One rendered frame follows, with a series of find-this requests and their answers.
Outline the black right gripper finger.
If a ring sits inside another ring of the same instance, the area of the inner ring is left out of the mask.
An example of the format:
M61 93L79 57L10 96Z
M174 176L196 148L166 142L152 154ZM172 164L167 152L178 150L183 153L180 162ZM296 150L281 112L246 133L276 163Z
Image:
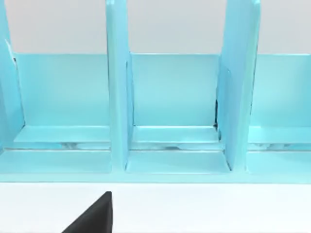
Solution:
M105 192L61 233L112 233L112 192Z

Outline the light blue rack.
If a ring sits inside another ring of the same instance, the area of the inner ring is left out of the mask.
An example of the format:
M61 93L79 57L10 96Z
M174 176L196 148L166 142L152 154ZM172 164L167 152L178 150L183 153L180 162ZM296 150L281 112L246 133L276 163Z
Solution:
M261 0L227 0L220 54L16 53L0 0L0 182L311 184L311 54L258 54Z

